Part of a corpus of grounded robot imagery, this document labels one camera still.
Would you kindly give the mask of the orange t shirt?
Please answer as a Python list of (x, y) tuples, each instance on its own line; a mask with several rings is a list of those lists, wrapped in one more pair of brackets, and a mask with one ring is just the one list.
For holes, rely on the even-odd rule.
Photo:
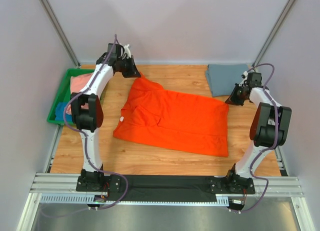
[(134, 80), (117, 139), (188, 153), (227, 157), (229, 106), (217, 99), (164, 89), (142, 76)]

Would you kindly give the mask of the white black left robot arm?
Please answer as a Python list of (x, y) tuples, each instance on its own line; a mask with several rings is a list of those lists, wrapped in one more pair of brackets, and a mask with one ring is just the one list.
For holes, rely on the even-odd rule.
[(124, 78), (141, 77), (133, 56), (124, 54), (107, 60), (104, 54), (97, 60), (95, 70), (84, 88), (70, 95), (72, 122), (75, 124), (74, 130), (80, 133), (84, 156), (76, 185), (78, 192), (102, 191), (107, 184), (99, 148), (99, 130), (104, 121), (100, 97), (117, 72)]

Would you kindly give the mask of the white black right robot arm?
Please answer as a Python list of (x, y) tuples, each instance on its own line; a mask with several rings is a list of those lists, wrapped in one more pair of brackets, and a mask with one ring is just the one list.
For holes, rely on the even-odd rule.
[(249, 138), (250, 144), (243, 157), (226, 175), (226, 184), (231, 192), (249, 191), (253, 177), (262, 160), (287, 139), (292, 109), (282, 106), (263, 87), (235, 84), (226, 104), (242, 106), (248, 100), (256, 105)]

